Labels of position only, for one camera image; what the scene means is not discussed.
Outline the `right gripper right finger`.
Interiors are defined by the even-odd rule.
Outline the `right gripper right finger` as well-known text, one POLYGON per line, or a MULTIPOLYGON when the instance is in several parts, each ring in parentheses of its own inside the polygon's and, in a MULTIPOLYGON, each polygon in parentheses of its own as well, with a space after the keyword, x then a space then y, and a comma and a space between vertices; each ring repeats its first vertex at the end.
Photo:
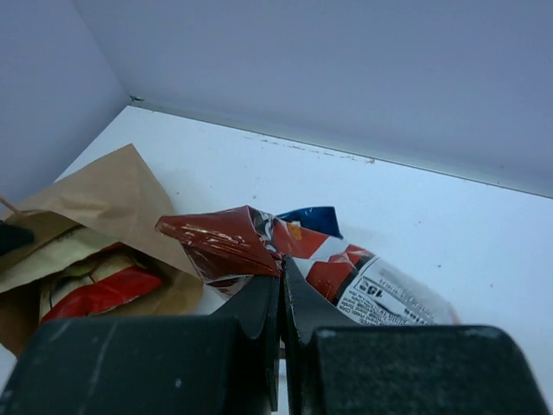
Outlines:
POLYGON ((286 258, 280 291, 293 414, 546 414, 528 362, 486 325, 363 326, 286 258))

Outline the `blue snack bag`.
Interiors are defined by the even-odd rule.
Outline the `blue snack bag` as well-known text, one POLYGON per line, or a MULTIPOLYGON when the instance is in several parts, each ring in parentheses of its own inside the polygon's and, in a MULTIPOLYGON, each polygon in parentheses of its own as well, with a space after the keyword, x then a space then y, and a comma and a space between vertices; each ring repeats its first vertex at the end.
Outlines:
POLYGON ((335 208, 331 206, 303 207, 278 214, 276 217, 312 231, 338 239, 343 238, 335 208))

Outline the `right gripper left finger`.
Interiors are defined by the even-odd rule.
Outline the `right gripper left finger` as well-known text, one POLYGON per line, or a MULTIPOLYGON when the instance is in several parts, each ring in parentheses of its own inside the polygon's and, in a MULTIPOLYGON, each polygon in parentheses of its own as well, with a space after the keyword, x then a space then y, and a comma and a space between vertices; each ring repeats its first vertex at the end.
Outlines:
POLYGON ((208 316, 43 325, 1 395, 4 414, 269 414, 280 281, 254 277, 208 316))

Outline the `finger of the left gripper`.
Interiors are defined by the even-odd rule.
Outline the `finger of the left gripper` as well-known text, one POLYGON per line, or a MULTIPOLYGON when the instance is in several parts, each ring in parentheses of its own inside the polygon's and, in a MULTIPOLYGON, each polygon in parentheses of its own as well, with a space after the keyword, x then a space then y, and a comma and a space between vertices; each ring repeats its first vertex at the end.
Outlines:
POLYGON ((0 255, 19 249, 35 242, 32 230, 17 225, 11 225, 5 221, 0 223, 0 255))

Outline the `brown paper bag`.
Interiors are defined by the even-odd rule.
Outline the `brown paper bag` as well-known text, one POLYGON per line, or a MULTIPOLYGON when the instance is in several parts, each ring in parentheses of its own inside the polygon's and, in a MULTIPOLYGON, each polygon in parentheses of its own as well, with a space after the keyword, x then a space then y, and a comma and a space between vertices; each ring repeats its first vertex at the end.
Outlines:
MULTIPOLYGON (((32 230, 35 242, 1 256, 1 272, 62 234, 87 227, 133 249, 162 277, 159 288, 97 316, 186 315, 199 303, 203 285, 178 242, 156 230, 157 221, 172 213, 161 183, 126 145, 18 206, 2 205, 1 221, 32 230)), ((45 278, 1 292, 1 343, 12 354, 20 354, 44 324, 39 308, 45 278)))

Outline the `red chip bag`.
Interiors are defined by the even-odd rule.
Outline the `red chip bag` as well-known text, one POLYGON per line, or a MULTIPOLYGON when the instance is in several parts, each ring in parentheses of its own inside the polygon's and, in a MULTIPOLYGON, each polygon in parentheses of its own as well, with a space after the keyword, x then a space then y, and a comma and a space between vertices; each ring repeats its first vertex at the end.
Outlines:
POLYGON ((116 243, 43 280, 39 323, 104 314, 161 285, 133 249, 116 243))

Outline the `dark red snack bag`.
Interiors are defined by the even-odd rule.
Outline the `dark red snack bag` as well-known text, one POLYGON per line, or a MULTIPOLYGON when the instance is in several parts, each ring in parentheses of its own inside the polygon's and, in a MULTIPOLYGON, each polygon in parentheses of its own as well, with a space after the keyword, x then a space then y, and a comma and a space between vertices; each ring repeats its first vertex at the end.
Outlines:
POLYGON ((290 258, 302 278, 342 314, 363 325, 453 325, 453 307, 376 254, 250 206, 163 216, 157 230, 176 239, 203 281, 223 298, 255 276, 277 276, 290 258))

